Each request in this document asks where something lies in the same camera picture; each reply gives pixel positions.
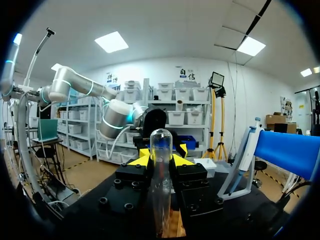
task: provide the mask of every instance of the caution tape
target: caution tape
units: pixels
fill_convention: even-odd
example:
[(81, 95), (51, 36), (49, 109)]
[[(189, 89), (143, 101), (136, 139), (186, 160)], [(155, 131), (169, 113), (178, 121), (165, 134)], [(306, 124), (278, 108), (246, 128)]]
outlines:
[[(261, 171), (263, 172), (265, 175), (267, 175), (269, 178), (271, 178), (272, 180), (274, 180), (276, 183), (280, 184), (283, 188), (285, 187), (280, 181), (278, 181), (277, 179), (275, 179), (273, 176), (269, 175), (268, 173), (266, 173), (265, 171)], [(297, 197), (300, 198), (300, 196), (298, 194), (296, 194), (295, 192), (293, 192), (293, 194)]]

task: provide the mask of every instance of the glass tube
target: glass tube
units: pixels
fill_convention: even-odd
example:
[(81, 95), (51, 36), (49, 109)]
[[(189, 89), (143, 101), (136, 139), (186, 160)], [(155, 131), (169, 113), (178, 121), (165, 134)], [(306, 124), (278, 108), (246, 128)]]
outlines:
[(160, 128), (151, 133), (150, 153), (154, 163), (151, 191), (155, 230), (156, 236), (161, 237), (169, 226), (171, 203), (169, 161), (172, 158), (172, 135), (168, 130)]

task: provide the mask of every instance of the yellow tripod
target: yellow tripod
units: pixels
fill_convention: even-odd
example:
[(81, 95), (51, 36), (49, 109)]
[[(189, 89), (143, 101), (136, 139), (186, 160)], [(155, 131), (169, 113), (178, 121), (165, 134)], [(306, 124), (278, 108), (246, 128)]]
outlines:
[(214, 152), (217, 153), (219, 149), (218, 154), (218, 160), (222, 160), (222, 152), (224, 153), (225, 161), (228, 159), (227, 150), (224, 143), (224, 131), (225, 131), (225, 98), (221, 97), (221, 132), (220, 132), (220, 142), (218, 142), (218, 145), (214, 149)]
[(210, 142), (209, 148), (205, 151), (203, 156), (201, 157), (204, 159), (208, 156), (210, 159), (216, 160), (216, 154), (214, 151), (214, 130), (215, 130), (215, 104), (216, 104), (216, 93), (215, 90), (211, 89), (211, 126), (210, 126)]

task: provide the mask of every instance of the stool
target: stool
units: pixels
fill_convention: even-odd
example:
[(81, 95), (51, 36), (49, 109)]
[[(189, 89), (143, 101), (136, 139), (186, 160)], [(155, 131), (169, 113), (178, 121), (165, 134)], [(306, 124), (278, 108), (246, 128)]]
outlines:
[[(267, 168), (267, 166), (268, 165), (265, 161), (260, 161), (260, 160), (255, 161), (254, 162), (254, 170), (255, 170), (254, 177), (256, 177), (258, 171), (265, 170)], [(252, 184), (255, 185), (259, 189), (262, 186), (262, 181), (258, 178), (254, 178), (252, 181)]]

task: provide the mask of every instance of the black workbench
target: black workbench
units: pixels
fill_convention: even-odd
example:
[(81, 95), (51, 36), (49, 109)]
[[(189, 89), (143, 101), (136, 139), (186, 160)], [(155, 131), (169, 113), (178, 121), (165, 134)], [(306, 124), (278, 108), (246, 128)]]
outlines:
[[(216, 172), (214, 178), (208, 179), (212, 187), (212, 194), (217, 194), (226, 177), (226, 173)], [(142, 214), (135, 217), (135, 219), (101, 213), (98, 207), (99, 198), (107, 194), (114, 179), (115, 175), (113, 174), (62, 212), (65, 218), (62, 225), (57, 228), (57, 232), (61, 233), (60, 237), (68, 236), (67, 232), (71, 231), (71, 236), (73, 237), (75, 235), (79, 237), (90, 236), (91, 239), (100, 237), (117, 240), (155, 238), (150, 194), (148, 194)], [(246, 181), (243, 178), (238, 187), (243, 189), (245, 186)], [(196, 222), (194, 225), (198, 227), (200, 230), (199, 235), (202, 236), (235, 236), (244, 230), (243, 226), (237, 225), (237, 221), (244, 219), (248, 213), (254, 211), (262, 203), (268, 202), (270, 200), (255, 186), (252, 186), (250, 194), (225, 201), (223, 212), (216, 219), (212, 219), (205, 225), (197, 226)], [(171, 205), (174, 209), (178, 207), (175, 194), (171, 197)]]

